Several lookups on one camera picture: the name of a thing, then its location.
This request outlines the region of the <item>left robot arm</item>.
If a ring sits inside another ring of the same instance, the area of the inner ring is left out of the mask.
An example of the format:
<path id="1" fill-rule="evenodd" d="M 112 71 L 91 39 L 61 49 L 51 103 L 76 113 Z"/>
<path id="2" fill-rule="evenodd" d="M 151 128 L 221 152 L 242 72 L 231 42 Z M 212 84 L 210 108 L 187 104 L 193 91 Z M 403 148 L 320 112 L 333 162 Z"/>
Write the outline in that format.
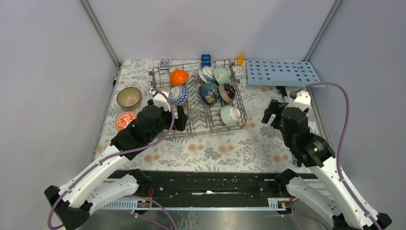
<path id="1" fill-rule="evenodd" d="M 61 186 L 49 186 L 44 194 L 51 206 L 48 228 L 75 230 L 90 215 L 124 196 L 147 194 L 149 180 L 141 171 L 127 173 L 113 183 L 102 183 L 138 154 L 163 141 L 171 130 L 184 131 L 188 116 L 170 94 L 152 88 L 153 98 L 126 128 L 119 131 L 102 154 L 76 177 Z"/>

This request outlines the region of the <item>pale green bowl front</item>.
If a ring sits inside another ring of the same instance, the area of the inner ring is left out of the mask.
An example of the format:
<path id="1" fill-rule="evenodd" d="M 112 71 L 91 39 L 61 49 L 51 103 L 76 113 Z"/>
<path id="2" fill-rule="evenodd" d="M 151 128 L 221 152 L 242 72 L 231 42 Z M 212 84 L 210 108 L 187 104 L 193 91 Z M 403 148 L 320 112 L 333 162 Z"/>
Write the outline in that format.
<path id="1" fill-rule="evenodd" d="M 221 108 L 220 116 L 223 123 L 227 127 L 233 127 L 238 124 L 238 121 L 241 117 L 241 112 L 234 106 L 226 105 Z"/>

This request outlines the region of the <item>dark brown patterned bowl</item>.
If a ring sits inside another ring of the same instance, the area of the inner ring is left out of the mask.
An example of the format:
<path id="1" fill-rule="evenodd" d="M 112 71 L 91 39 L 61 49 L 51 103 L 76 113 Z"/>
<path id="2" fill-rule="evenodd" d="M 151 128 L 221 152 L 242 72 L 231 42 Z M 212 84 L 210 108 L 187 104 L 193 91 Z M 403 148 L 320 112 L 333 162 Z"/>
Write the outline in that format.
<path id="1" fill-rule="evenodd" d="M 230 83 L 220 84 L 218 86 L 218 90 L 219 90 L 221 99 L 225 103 L 230 104 L 235 99 L 236 90 L 232 84 L 230 84 Z"/>

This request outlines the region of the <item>brown glazed bowl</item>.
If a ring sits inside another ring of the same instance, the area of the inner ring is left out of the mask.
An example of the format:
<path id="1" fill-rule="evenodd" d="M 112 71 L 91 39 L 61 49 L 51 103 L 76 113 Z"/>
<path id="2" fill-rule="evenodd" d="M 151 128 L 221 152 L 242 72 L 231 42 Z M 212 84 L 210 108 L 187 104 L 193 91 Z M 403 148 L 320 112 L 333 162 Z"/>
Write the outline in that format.
<path id="1" fill-rule="evenodd" d="M 118 93 L 116 101 L 123 109 L 134 110 L 141 105 L 142 93 L 138 88 L 128 87 Z"/>

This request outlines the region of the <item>grey wire dish rack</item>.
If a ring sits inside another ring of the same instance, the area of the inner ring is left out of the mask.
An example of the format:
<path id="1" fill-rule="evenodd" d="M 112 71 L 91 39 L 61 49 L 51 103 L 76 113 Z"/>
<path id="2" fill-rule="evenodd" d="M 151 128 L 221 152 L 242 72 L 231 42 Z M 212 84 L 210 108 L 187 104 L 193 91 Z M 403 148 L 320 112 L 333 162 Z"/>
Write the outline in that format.
<path id="1" fill-rule="evenodd" d="M 159 70 L 158 67 L 154 67 L 149 71 L 151 76 L 151 86 L 158 88 L 162 91 L 170 91 L 171 86 L 169 82 L 170 74 L 176 69 L 186 71 L 190 78 L 186 81 L 185 86 L 190 92 L 190 96 L 185 103 L 184 112 L 188 116 L 186 128 L 184 131 L 173 130 L 169 134 L 169 138 L 183 138 L 193 137 L 196 135 L 213 134 L 226 131 L 234 131 L 242 129 L 247 122 L 247 114 L 239 90 L 240 80 L 236 78 L 234 71 L 235 62 L 229 59 L 212 61 L 212 67 L 225 67 L 231 71 L 230 83 L 236 89 L 236 97 L 230 103 L 231 106 L 236 107 L 241 116 L 234 126 L 227 126 L 221 119 L 221 108 L 226 106 L 222 99 L 215 102 L 213 105 L 207 105 L 199 95 L 199 87 L 203 85 L 203 80 L 198 76 L 198 70 L 201 68 L 200 62 L 186 62 L 181 60 L 176 64 L 169 66 L 168 70 Z"/>

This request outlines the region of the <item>red and white bowl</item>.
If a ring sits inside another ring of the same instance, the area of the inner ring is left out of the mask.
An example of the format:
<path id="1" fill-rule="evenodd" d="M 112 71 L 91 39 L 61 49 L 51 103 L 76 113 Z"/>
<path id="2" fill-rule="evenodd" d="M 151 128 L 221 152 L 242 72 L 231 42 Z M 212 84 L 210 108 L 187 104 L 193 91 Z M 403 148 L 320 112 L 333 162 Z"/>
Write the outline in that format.
<path id="1" fill-rule="evenodd" d="M 124 112 L 120 114 L 115 121 L 115 127 L 118 131 L 125 129 L 133 120 L 135 120 L 137 114 L 134 112 Z"/>

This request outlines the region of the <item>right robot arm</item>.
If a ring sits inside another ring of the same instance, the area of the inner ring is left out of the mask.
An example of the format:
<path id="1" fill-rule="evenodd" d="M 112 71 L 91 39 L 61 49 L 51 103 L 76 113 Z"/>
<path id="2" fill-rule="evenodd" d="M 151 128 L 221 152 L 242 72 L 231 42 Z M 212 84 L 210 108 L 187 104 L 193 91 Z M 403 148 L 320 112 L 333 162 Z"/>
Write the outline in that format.
<path id="1" fill-rule="evenodd" d="M 384 230 L 392 220 L 379 213 L 362 197 L 344 171 L 337 165 L 338 157 L 329 143 L 311 132 L 307 111 L 311 97 L 300 91 L 290 103 L 272 99 L 264 111 L 262 123 L 268 123 L 281 132 L 286 147 L 296 158 L 298 166 L 308 168 L 329 192 L 326 196 L 309 186 L 291 169 L 276 176 L 275 193 L 288 195 L 304 202 L 334 230 Z"/>

